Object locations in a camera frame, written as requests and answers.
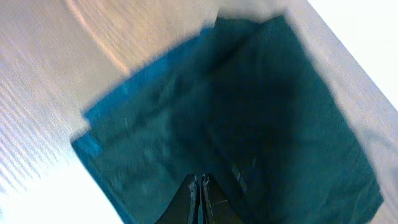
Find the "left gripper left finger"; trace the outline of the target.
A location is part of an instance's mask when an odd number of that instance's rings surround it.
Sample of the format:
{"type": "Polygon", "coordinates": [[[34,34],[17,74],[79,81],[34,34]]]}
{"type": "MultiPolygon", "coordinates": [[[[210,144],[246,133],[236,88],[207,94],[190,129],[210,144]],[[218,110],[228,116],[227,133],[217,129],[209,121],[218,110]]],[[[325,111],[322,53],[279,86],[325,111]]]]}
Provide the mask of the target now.
{"type": "Polygon", "coordinates": [[[197,177],[188,174],[155,224],[197,224],[199,206],[200,186],[197,177]]]}

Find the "black shorts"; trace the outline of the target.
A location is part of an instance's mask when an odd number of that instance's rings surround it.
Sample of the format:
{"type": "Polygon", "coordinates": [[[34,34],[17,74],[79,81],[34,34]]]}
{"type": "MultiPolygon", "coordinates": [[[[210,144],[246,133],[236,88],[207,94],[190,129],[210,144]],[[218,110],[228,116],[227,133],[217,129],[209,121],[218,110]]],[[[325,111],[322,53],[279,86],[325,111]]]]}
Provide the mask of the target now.
{"type": "Polygon", "coordinates": [[[284,17],[217,19],[165,75],[92,125],[93,164],[139,223],[211,173],[249,223],[367,223],[383,197],[284,17]]]}

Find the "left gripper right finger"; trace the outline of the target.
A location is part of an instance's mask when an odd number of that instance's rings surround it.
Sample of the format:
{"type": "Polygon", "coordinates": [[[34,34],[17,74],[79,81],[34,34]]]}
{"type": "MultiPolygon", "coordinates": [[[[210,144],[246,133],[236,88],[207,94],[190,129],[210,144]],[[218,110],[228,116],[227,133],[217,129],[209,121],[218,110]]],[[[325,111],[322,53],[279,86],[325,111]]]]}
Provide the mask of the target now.
{"type": "Polygon", "coordinates": [[[244,224],[211,174],[201,177],[201,207],[204,224],[244,224]]]}

